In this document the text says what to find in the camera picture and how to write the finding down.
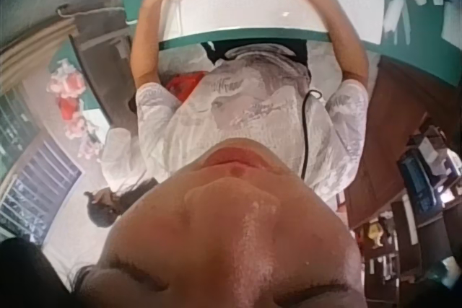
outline white patterned shirt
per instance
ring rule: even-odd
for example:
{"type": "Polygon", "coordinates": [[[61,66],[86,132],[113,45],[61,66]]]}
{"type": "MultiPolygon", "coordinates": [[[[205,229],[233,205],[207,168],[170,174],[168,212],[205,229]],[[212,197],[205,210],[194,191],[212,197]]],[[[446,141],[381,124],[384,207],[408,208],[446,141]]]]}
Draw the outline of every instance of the white patterned shirt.
{"type": "MultiPolygon", "coordinates": [[[[139,143],[149,172],[159,182],[227,138],[250,138],[272,150],[300,174],[305,154],[302,101],[308,70],[277,45],[236,48],[208,73],[181,104],[160,84],[136,94],[139,143]]],[[[365,142],[367,90],[346,80],[326,106],[306,105],[308,168],[305,182],[325,201],[357,174],[365,142]]]]}

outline eyebrow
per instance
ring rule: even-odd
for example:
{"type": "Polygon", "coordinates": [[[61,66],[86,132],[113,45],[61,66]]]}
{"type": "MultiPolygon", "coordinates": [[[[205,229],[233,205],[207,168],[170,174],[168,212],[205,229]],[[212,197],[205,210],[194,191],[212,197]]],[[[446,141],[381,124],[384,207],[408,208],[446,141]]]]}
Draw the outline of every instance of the eyebrow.
{"type": "Polygon", "coordinates": [[[122,261],[120,258],[114,258],[108,263],[108,268],[119,270],[126,274],[135,282],[146,286],[149,290],[160,292],[167,290],[168,284],[162,281],[159,277],[153,276],[146,271],[136,267],[133,263],[122,261]]]}
{"type": "Polygon", "coordinates": [[[344,283],[332,281],[326,285],[314,285],[303,290],[293,291],[274,300],[274,302],[281,308],[288,308],[327,293],[348,292],[351,290],[352,288],[344,283]]]}

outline desk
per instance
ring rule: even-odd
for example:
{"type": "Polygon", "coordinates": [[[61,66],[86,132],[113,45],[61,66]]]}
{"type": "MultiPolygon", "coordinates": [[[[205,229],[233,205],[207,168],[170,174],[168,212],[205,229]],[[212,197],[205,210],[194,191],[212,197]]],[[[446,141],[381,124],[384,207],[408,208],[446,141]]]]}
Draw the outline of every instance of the desk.
{"type": "MultiPolygon", "coordinates": [[[[141,0],[123,0],[127,22],[138,18],[141,0]]],[[[441,38],[443,28],[443,7],[434,6],[427,0],[424,6],[417,6],[414,0],[407,0],[411,17],[411,45],[404,42],[402,21],[399,25],[398,45],[392,35],[384,37],[380,45],[365,43],[368,50],[398,59],[411,66],[435,75],[446,84],[457,86],[462,77],[462,55],[459,49],[441,38]]],[[[196,43],[243,38],[298,38],[304,40],[329,41],[326,33],[309,30],[260,28],[234,29],[189,35],[160,44],[161,49],[181,47],[196,43]]]]}

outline nose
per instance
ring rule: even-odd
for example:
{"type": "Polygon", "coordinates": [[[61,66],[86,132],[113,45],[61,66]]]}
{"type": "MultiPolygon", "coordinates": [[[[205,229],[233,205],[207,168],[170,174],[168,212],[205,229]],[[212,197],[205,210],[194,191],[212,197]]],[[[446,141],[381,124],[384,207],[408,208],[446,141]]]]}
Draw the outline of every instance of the nose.
{"type": "Polygon", "coordinates": [[[273,272],[279,200],[227,177],[190,191],[185,205],[194,267],[188,274],[189,303],[254,307],[268,291],[273,272]]]}

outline woman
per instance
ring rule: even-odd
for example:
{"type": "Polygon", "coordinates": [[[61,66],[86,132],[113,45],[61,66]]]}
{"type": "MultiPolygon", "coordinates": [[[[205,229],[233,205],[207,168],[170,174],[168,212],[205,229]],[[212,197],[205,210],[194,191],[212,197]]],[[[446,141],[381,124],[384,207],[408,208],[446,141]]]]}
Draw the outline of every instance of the woman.
{"type": "Polygon", "coordinates": [[[366,307],[347,228],[274,153],[247,139],[218,144],[142,197],[72,295],[49,264],[30,258],[0,246],[2,296],[15,307],[45,307],[37,296],[47,307],[366,307]],[[66,306],[50,305],[53,297],[66,306]],[[28,299],[34,305],[21,305],[28,299]]]}

